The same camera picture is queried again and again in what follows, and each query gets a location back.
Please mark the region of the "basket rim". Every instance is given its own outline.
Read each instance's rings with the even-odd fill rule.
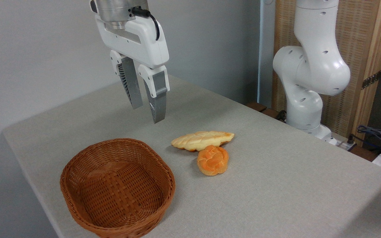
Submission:
[[[95,224],[92,224],[92,223],[89,223],[88,221],[86,221],[83,218],[83,216],[78,213],[77,206],[75,205],[75,203],[73,203],[72,198],[71,198],[72,197],[71,193],[66,187],[66,178],[67,178],[66,175],[70,171],[71,165],[74,163],[74,159],[78,155],[80,155],[82,152],[85,152],[89,149],[92,149],[93,147],[98,146],[101,143],[113,143],[113,142],[119,142],[119,141],[125,141],[125,142],[138,144],[142,148],[145,148],[157,161],[159,161],[161,163],[161,165],[163,166],[163,170],[165,171],[165,173],[170,178],[170,190],[169,190],[169,193],[167,194],[167,196],[165,197],[165,199],[163,200],[162,205],[154,213],[150,214],[149,216],[145,217],[142,220],[138,220],[137,222],[135,222],[133,224],[129,224],[129,225],[125,225],[125,226],[119,226],[119,227],[96,226]],[[62,171],[61,178],[60,178],[60,187],[61,187],[62,194],[65,198],[65,201],[70,205],[70,206],[68,206],[70,214],[72,215],[72,217],[76,221],[77,220],[80,221],[80,222],[78,222],[80,226],[82,226],[85,229],[90,228],[90,229],[104,230],[104,231],[118,231],[118,232],[124,231],[124,232],[126,232],[129,230],[136,231],[138,229],[142,229],[145,226],[147,226],[148,224],[150,224],[151,221],[155,220],[155,218],[163,217],[163,215],[165,214],[165,211],[167,210],[167,208],[169,207],[169,205],[171,204],[171,201],[173,199],[174,192],[176,189],[176,183],[174,180],[174,174],[171,171],[171,169],[168,167],[168,165],[163,161],[163,159],[149,145],[147,145],[143,141],[132,139],[132,138],[116,138],[116,139],[104,140],[104,141],[95,143],[93,145],[89,145],[85,149],[82,149],[78,154],[76,154],[66,164],[66,166],[64,167],[64,169]]]

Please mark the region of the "white wall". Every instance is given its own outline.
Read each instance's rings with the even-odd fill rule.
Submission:
[[[0,1],[0,237],[56,236],[2,129],[118,81],[87,2]],[[239,102],[255,98],[259,1],[148,2],[170,74]]]

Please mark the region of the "metal hinge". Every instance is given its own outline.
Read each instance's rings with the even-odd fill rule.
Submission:
[[[381,70],[375,74],[373,74],[372,76],[366,78],[363,82],[362,82],[362,87],[361,89],[365,89],[366,87],[370,86],[371,84],[373,84],[375,81],[378,80],[379,76],[380,76],[380,73],[381,73]]]

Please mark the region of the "wooden block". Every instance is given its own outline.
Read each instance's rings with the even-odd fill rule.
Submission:
[[[356,145],[353,149],[350,151],[354,155],[358,155],[359,157],[366,159],[370,162],[372,162],[377,155],[367,149],[362,148],[361,146]]]
[[[255,101],[246,104],[246,106],[252,108],[253,110],[259,111],[259,112],[262,112],[262,111],[267,109],[266,106],[259,104],[258,102],[255,102]]]
[[[276,116],[278,115],[278,111],[272,110],[270,108],[267,108],[266,110],[262,111],[262,113],[272,118],[276,118]]]

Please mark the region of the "woven screen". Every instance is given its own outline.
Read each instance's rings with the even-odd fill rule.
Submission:
[[[321,96],[321,123],[344,137],[350,133],[354,121],[379,3],[378,0],[339,2],[336,40],[342,58],[351,69],[351,80],[341,94]],[[287,45],[301,46],[293,34],[294,17],[295,0],[276,1],[275,52]],[[286,110],[286,96],[276,74],[273,78],[272,108],[277,111]]]

